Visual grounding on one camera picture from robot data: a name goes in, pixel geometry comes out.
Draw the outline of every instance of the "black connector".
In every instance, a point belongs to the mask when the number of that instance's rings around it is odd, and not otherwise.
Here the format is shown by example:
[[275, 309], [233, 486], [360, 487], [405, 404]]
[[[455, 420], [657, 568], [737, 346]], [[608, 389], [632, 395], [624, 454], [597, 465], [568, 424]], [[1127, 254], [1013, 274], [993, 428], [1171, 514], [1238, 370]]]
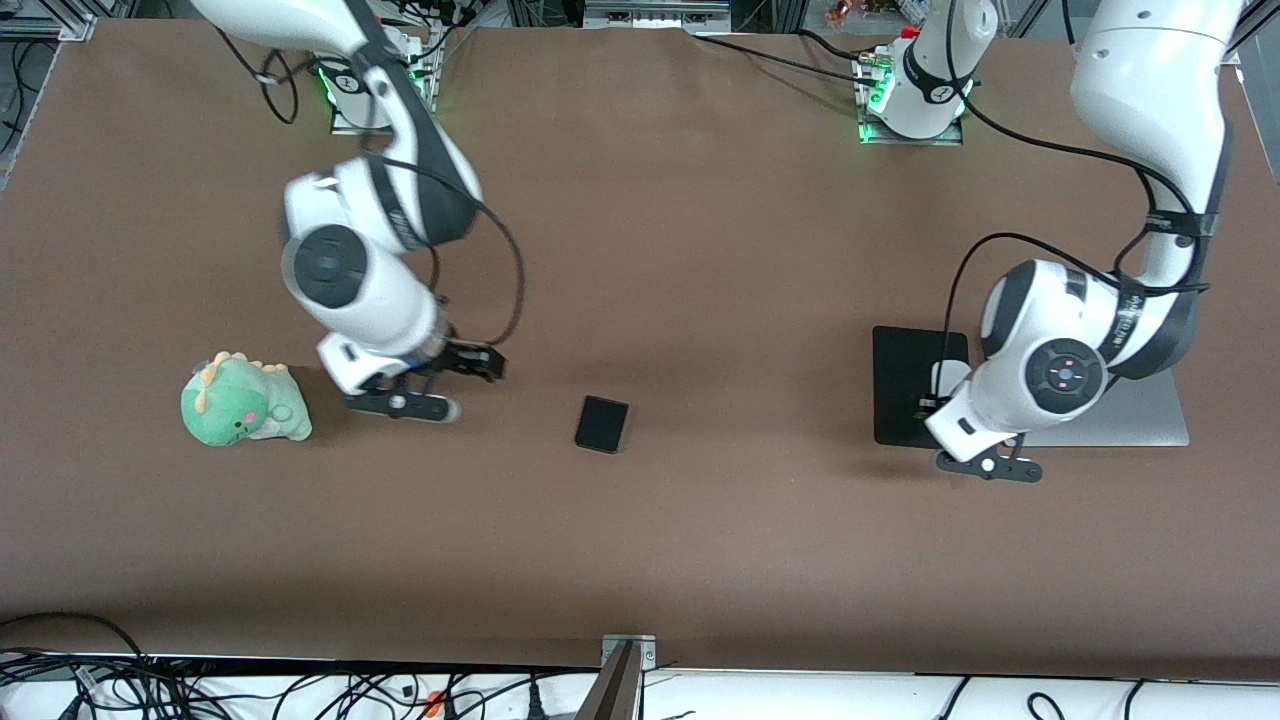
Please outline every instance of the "black connector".
[[547, 711], [543, 710], [543, 693], [538, 689], [538, 676], [530, 676], [529, 682], [529, 719], [547, 720]]

